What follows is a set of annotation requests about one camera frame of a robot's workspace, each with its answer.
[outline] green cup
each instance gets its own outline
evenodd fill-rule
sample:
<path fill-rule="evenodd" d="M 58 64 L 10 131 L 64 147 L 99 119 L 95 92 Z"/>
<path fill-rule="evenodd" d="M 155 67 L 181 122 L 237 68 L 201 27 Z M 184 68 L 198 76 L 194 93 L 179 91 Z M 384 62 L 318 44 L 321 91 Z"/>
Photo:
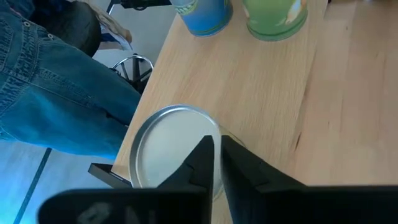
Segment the green cup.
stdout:
<path fill-rule="evenodd" d="M 261 40 L 282 40 L 305 24 L 307 0 L 243 0 L 250 33 Z"/>

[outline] wooden table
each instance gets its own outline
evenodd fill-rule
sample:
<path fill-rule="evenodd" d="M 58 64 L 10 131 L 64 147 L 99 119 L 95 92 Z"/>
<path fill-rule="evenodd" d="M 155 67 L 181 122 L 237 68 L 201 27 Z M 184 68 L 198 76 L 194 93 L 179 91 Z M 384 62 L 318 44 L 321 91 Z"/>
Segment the wooden table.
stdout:
<path fill-rule="evenodd" d="M 115 174 L 129 180 L 135 133 L 153 112 L 178 103 L 206 110 L 249 150 L 289 174 L 327 0 L 308 1 L 305 25 L 279 42 L 255 39 L 241 1 L 232 3 L 232 20 L 213 37 L 194 37 L 175 18 L 113 165 Z M 215 201 L 212 219 L 231 222 L 225 194 Z"/>
<path fill-rule="evenodd" d="M 323 22 L 325 5 L 309 1 L 305 27 L 274 43 L 252 38 L 233 3 L 230 25 L 210 38 L 176 17 L 113 172 L 129 179 L 131 142 L 151 113 L 190 103 L 304 184 L 398 184 L 398 2 L 333 0 Z M 213 221 L 229 223 L 221 199 Z"/>
<path fill-rule="evenodd" d="M 398 184 L 398 2 L 333 0 L 289 174 L 305 184 Z"/>

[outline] jeans seam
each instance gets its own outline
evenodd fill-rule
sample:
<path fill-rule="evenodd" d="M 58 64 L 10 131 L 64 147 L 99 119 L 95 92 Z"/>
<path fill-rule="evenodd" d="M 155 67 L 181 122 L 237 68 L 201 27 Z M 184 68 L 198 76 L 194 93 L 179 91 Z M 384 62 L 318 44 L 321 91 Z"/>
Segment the jeans seam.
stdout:
<path fill-rule="evenodd" d="M 4 68 L 6 67 L 6 63 L 7 63 L 8 56 L 9 56 L 9 52 L 10 52 L 10 49 L 11 49 L 12 40 L 14 40 L 14 30 L 13 30 L 12 27 L 7 23 L 7 21 L 5 21 L 5 20 L 2 20 L 2 21 L 10 28 L 10 30 L 11 30 L 12 32 L 11 32 L 11 36 L 10 36 L 9 43 L 8 43 L 7 53 L 6 53 L 6 56 L 4 57 L 4 63 L 3 63 L 3 65 L 0 65 L 0 72 L 3 71 Z"/>
<path fill-rule="evenodd" d="M 17 78 L 17 77 L 12 77 L 12 78 L 16 78 L 22 82 L 26 82 L 25 80 L 21 80 L 20 78 Z M 25 92 L 26 88 L 27 88 L 26 86 L 24 88 L 22 88 L 21 91 L 19 91 L 18 95 L 16 96 L 15 100 L 12 103 L 10 103 L 9 105 L 7 105 L 2 111 L 0 111 L 0 119 L 2 118 L 3 114 L 8 110 L 8 108 L 10 108 L 12 105 L 14 105 L 18 102 L 19 98 Z"/>
<path fill-rule="evenodd" d="M 32 70 L 30 71 L 30 74 L 29 74 L 28 82 L 32 79 L 33 73 L 34 73 L 34 71 L 35 71 L 35 69 L 36 69 L 37 62 L 39 61 L 39 60 L 38 60 L 38 58 L 39 58 L 39 51 L 40 51 L 39 48 L 40 48 L 40 45 L 36 42 L 36 45 L 35 45 L 36 54 L 35 54 L 35 59 L 34 59 L 34 62 L 33 62 Z"/>
<path fill-rule="evenodd" d="M 49 92 L 49 93 L 52 93 L 52 94 L 54 94 L 54 95 L 57 95 L 57 96 L 59 96 L 59 97 L 65 99 L 65 100 L 71 101 L 72 103 L 76 103 L 76 104 L 79 105 L 79 106 L 82 106 L 82 107 L 85 107 L 85 108 L 88 108 L 88 109 L 92 109 L 92 108 L 90 108 L 89 106 L 85 106 L 85 105 L 83 105 L 83 104 L 81 104 L 81 103 L 79 103 L 79 102 L 77 102 L 77 101 L 75 101 L 75 100 L 69 99 L 69 98 L 66 97 L 66 96 L 62 96 L 61 94 L 58 94 L 58 93 L 56 93 L 56 92 L 54 92 L 54 91 L 51 91 L 51 90 L 48 90 L 48 89 L 46 89 L 46 88 L 44 88 L 44 87 L 42 87 L 42 86 L 36 85 L 35 83 L 31 83 L 31 82 L 28 82 L 28 83 L 29 83 L 30 85 L 36 86 L 37 88 L 40 88 L 40 89 L 42 89 L 42 90 L 45 90 L 45 91 L 47 91 L 47 92 Z"/>
<path fill-rule="evenodd" d="M 17 141 L 22 142 L 19 138 L 15 137 L 13 134 L 10 134 L 7 130 L 4 129 L 5 125 L 3 125 L 2 121 L 0 121 L 1 123 L 1 129 L 2 131 L 4 131 L 6 134 L 8 134 L 9 136 L 13 137 L 14 139 L 16 139 Z"/>

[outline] person's leg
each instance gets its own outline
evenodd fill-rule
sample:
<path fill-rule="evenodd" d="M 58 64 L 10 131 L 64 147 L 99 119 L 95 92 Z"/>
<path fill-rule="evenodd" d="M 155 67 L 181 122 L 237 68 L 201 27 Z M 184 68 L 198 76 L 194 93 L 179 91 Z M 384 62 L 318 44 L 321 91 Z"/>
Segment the person's leg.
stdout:
<path fill-rule="evenodd" d="M 29 85 L 3 114 L 3 130 L 19 141 L 115 159 L 127 127 L 89 105 L 90 99 L 81 95 L 67 99 Z"/>
<path fill-rule="evenodd" d="M 7 11 L 0 22 L 1 131 L 64 152 L 115 158 L 139 94 L 17 14 Z"/>
<path fill-rule="evenodd" d="M 41 36 L 38 66 L 56 73 L 91 97 L 95 106 L 104 109 L 122 124 L 129 125 L 140 100 L 140 94 L 116 73 L 93 60 L 74 47 L 67 47 L 61 40 Z M 67 94 L 67 88 L 60 90 Z"/>

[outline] round lid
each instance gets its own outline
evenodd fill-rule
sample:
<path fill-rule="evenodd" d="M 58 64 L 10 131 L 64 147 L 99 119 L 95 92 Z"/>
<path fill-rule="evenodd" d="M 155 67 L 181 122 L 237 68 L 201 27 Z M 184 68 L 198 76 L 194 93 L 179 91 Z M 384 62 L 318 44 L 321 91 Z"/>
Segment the round lid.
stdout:
<path fill-rule="evenodd" d="M 201 109 L 173 105 L 153 114 L 140 128 L 130 154 L 133 187 L 157 187 L 173 174 L 200 140 L 214 141 L 213 197 L 222 189 L 221 134 L 217 123 Z"/>

